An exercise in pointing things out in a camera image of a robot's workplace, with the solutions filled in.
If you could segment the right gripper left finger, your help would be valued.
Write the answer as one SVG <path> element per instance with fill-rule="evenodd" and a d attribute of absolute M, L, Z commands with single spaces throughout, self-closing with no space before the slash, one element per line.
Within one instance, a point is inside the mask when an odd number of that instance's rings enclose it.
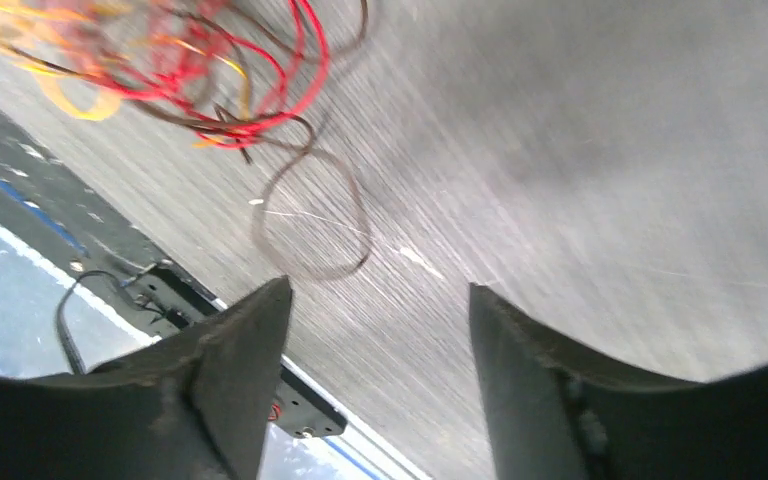
<path fill-rule="evenodd" d="M 263 284 L 86 375 L 0 377 L 0 479 L 254 479 L 293 290 Z"/>

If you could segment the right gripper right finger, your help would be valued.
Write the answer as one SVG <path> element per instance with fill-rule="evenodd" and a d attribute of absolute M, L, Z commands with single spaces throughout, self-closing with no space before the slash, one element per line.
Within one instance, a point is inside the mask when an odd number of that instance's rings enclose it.
<path fill-rule="evenodd" d="M 709 382 L 639 368 L 469 288 L 500 479 L 768 479 L 768 365 Z"/>

